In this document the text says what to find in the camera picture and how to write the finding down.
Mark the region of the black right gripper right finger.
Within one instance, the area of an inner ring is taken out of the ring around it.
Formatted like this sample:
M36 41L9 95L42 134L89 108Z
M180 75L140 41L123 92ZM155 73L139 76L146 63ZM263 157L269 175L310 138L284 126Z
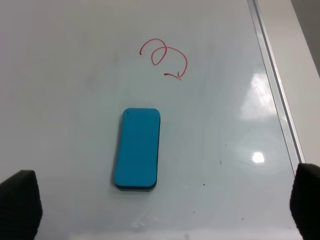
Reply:
M289 201L295 225L304 240L320 238L320 167L299 163Z

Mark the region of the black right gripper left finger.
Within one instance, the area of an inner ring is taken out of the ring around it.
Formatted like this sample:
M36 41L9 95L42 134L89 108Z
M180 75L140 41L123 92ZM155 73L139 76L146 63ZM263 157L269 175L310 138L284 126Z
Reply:
M0 184L0 238L33 240L43 216L34 170L20 170Z

